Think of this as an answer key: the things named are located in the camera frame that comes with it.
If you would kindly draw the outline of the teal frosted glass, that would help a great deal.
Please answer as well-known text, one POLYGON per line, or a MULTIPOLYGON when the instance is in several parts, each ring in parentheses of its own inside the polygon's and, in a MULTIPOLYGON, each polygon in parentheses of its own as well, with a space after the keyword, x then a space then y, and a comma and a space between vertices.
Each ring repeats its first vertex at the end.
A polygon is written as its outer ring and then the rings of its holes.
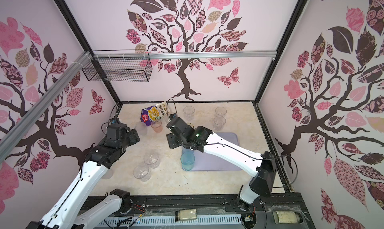
POLYGON ((191 150, 184 150, 181 156, 182 169, 184 171, 191 171, 195 165, 195 155, 191 150))

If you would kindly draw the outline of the clear ribbed glass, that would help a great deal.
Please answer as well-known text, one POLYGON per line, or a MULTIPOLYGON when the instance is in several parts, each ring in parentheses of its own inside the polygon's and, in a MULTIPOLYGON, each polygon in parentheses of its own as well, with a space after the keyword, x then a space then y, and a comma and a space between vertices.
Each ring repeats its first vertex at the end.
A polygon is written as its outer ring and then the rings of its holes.
POLYGON ((151 170, 146 164, 140 164, 134 168, 133 175, 137 180, 147 182, 151 178, 151 170))
POLYGON ((151 169, 159 167, 161 162, 160 156, 157 152, 149 152, 144 156, 144 163, 151 169))

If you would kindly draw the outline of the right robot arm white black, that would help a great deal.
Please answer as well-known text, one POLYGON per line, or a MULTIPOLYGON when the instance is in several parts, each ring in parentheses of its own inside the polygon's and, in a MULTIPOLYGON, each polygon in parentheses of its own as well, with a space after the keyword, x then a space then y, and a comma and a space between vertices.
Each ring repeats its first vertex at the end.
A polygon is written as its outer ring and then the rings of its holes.
POLYGON ((188 125, 176 113, 168 118, 167 134, 170 149, 184 148, 192 154, 194 151, 216 156, 227 161, 251 176, 246 185, 241 186, 235 201, 242 211, 248 211, 259 197, 269 198, 273 190, 278 171, 277 162, 281 158, 292 159, 289 155, 275 156, 265 151, 256 153, 235 145, 212 130, 198 126, 195 129, 188 125))

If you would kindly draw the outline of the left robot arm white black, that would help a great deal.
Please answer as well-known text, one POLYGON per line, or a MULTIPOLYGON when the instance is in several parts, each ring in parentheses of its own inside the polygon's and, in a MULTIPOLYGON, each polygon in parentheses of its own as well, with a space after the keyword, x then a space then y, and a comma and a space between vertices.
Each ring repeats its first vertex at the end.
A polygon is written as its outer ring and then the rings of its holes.
POLYGON ((127 147, 140 142, 136 129, 115 123, 107 127, 106 136, 87 154, 76 178, 57 203, 38 222, 30 222, 28 229, 93 229, 116 212, 127 213, 132 208, 129 192, 115 189, 100 203, 80 214, 90 193, 126 152, 127 147))

